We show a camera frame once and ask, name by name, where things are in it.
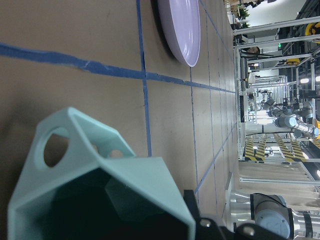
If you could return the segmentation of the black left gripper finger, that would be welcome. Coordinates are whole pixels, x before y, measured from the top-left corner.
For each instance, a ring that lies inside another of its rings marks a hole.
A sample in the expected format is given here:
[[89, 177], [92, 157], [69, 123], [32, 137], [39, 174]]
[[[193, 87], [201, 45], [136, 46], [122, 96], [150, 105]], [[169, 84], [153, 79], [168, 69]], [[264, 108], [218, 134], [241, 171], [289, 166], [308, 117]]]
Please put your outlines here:
[[201, 214], [193, 190], [184, 190], [183, 199], [195, 220], [195, 240], [239, 240], [218, 215]]

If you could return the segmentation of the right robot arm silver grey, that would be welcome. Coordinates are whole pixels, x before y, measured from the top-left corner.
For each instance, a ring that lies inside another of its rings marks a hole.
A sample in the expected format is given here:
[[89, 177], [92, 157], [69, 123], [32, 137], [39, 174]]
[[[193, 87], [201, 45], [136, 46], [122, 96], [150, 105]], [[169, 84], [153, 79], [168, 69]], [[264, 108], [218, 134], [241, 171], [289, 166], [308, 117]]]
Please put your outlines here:
[[320, 238], [320, 216], [296, 211], [280, 195], [232, 191], [229, 198], [229, 227], [235, 231], [244, 223], [254, 223], [286, 239]]

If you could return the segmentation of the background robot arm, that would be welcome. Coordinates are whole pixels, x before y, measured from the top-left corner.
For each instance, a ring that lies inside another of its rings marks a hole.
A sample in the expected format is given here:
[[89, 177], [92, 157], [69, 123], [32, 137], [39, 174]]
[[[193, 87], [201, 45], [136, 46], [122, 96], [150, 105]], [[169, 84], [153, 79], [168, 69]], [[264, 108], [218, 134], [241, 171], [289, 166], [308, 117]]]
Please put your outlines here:
[[274, 118], [276, 127], [293, 130], [297, 138], [316, 139], [320, 136], [319, 127], [309, 123], [314, 117], [314, 105], [310, 101], [288, 104], [288, 102], [276, 103], [273, 98], [269, 98], [263, 100], [260, 105], [269, 117]]

